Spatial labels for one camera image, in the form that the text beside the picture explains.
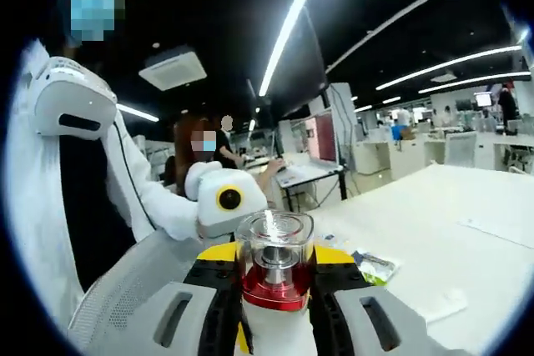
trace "blue face mask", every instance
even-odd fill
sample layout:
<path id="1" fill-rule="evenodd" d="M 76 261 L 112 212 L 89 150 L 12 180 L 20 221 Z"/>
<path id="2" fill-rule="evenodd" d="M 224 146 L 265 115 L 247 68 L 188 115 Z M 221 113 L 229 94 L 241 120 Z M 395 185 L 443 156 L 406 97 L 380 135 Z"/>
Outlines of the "blue face mask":
<path id="1" fill-rule="evenodd" d="M 70 0 L 70 35 L 74 45 L 103 41 L 115 29 L 115 10 L 124 0 Z"/>
<path id="2" fill-rule="evenodd" d="M 207 152 L 214 152 L 216 149 L 216 141 L 204 141 L 203 150 Z"/>

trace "yellow ring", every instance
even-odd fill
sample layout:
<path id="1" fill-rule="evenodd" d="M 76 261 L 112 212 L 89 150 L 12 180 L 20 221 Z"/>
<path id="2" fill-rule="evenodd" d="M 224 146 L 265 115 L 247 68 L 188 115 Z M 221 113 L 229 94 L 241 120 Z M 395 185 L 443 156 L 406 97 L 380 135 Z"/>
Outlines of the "yellow ring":
<path id="1" fill-rule="evenodd" d="M 221 206 L 221 204 L 220 204 L 220 201 L 219 201 L 221 193 L 224 192 L 224 191 L 227 191 L 227 190 L 229 190 L 229 189 L 233 189 L 233 190 L 234 190 L 235 192 L 237 192 L 237 193 L 240 195 L 240 197 L 241 197 L 241 202 L 239 202 L 239 205 L 237 206 L 237 208 L 233 208 L 233 209 L 231 209 L 231 210 L 228 210 L 227 208 L 223 208 L 223 207 Z M 240 190 L 238 187 L 236 187 L 235 185 L 224 185 L 224 186 L 222 186 L 222 187 L 219 189 L 219 191 L 217 192 L 217 206 L 219 206 L 219 208 L 220 208 L 221 210 L 224 210 L 225 212 L 233 212 L 234 210 L 237 210 L 238 208 L 241 207 L 241 204 L 243 204 L 243 201 L 244 201 L 244 195 L 243 195 L 243 193 L 241 192 L 241 190 Z"/>

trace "brown hair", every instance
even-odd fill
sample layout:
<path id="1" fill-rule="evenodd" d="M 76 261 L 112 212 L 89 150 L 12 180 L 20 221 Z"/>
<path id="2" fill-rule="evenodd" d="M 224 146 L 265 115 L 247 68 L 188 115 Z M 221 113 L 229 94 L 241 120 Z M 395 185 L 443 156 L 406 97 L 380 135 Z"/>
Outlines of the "brown hair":
<path id="1" fill-rule="evenodd" d="M 214 131 L 214 126 L 207 118 L 185 114 L 173 128 L 176 165 L 176 193 L 185 196 L 184 182 L 189 168 L 198 160 L 191 147 L 194 131 Z"/>

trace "woman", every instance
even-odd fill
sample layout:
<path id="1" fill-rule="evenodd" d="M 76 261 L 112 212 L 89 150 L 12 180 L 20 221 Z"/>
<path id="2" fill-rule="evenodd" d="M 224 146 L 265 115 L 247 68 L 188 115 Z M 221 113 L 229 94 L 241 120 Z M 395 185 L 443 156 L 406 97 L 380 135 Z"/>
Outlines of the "woman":
<path id="1" fill-rule="evenodd" d="M 197 162 L 213 160 L 216 149 L 214 125 L 207 118 L 186 115 L 174 125 L 174 148 L 176 162 L 176 193 L 185 196 L 184 183 L 189 168 Z M 256 181 L 265 193 L 272 177 L 284 167 L 284 160 L 269 161 L 267 169 Z"/>

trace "ceiling light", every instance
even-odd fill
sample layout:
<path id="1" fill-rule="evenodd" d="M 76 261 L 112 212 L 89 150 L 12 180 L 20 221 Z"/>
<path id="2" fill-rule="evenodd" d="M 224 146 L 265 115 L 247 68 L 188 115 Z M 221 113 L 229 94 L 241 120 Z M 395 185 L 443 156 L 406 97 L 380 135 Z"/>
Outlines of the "ceiling light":
<path id="1" fill-rule="evenodd" d="M 305 3 L 306 0 L 294 0 L 293 4 L 291 4 L 290 10 L 287 13 L 287 17 L 284 20 L 284 25 L 282 25 L 282 29 L 280 30 L 280 35 L 278 36 L 278 39 L 276 39 L 273 53 L 270 55 L 269 63 L 267 64 L 267 69 L 265 70 L 264 80 L 261 83 L 261 87 L 259 87 L 260 96 L 265 96 L 267 89 L 269 89 L 270 80 L 275 73 L 276 65 L 280 60 L 280 56 L 284 51 L 285 44 L 290 37 L 291 31 L 293 30 L 300 11 Z"/>
<path id="2" fill-rule="evenodd" d="M 149 121 L 152 121 L 154 123 L 157 123 L 159 121 L 159 118 L 151 116 L 150 114 L 140 112 L 139 110 L 135 110 L 134 108 L 129 108 L 128 106 L 124 106 L 123 104 L 117 103 L 117 109 L 119 109 L 121 112 L 130 113 L 134 116 L 146 118 Z"/>
<path id="3" fill-rule="evenodd" d="M 487 75 L 485 77 L 478 77 L 478 78 L 466 79 L 464 81 L 458 81 L 457 83 L 446 83 L 445 85 L 440 85 L 439 87 L 422 89 L 422 90 L 419 91 L 419 93 L 433 92 L 433 91 L 437 91 L 438 89 L 455 87 L 457 85 L 462 85 L 464 83 L 477 83 L 479 81 L 486 81 L 488 79 L 505 78 L 505 77 L 521 77 L 521 76 L 526 76 L 526 75 L 531 75 L 531 74 L 528 71 L 521 71 L 519 73 L 505 73 L 505 74 L 497 74 L 497 75 Z"/>
<path id="4" fill-rule="evenodd" d="M 392 85 L 395 85 L 396 83 L 402 83 L 403 81 L 406 81 L 406 80 L 414 78 L 414 77 L 419 77 L 420 75 L 429 73 L 431 71 L 439 70 L 440 68 L 451 66 L 453 64 L 463 63 L 463 62 L 466 62 L 467 60 L 472 60 L 474 58 L 483 58 L 485 56 L 491 56 L 492 54 L 506 53 L 506 52 L 516 52 L 518 50 L 521 50 L 521 46 L 507 46 L 505 48 L 486 50 L 485 52 L 470 54 L 469 56 L 464 56 L 463 58 L 457 58 L 455 60 L 450 60 L 450 62 L 437 64 L 434 67 L 425 68 L 424 70 L 420 70 L 420 71 L 417 71 L 415 73 L 405 75 L 404 77 L 400 77 L 400 78 L 394 79 L 393 81 L 390 81 L 388 83 L 383 83 L 382 85 L 376 87 L 376 90 L 380 91 L 381 89 L 388 88 L 388 87 L 390 87 Z"/>
<path id="5" fill-rule="evenodd" d="M 384 104 L 393 103 L 393 102 L 396 102 L 397 100 L 401 100 L 401 97 L 400 96 L 395 96 L 394 98 L 386 99 L 382 103 L 384 103 Z"/>
<path id="6" fill-rule="evenodd" d="M 519 36 L 519 40 L 517 41 L 517 43 L 523 42 L 526 39 L 526 37 L 528 37 L 528 33 L 529 33 L 528 28 L 523 29 L 523 32 Z"/>
<path id="7" fill-rule="evenodd" d="M 356 113 L 356 112 L 363 112 L 363 111 L 365 111 L 365 110 L 369 110 L 370 108 L 373 108 L 373 107 L 372 107 L 371 105 L 369 105 L 369 106 L 364 106 L 363 108 L 357 108 L 357 109 L 354 111 L 354 113 Z"/>

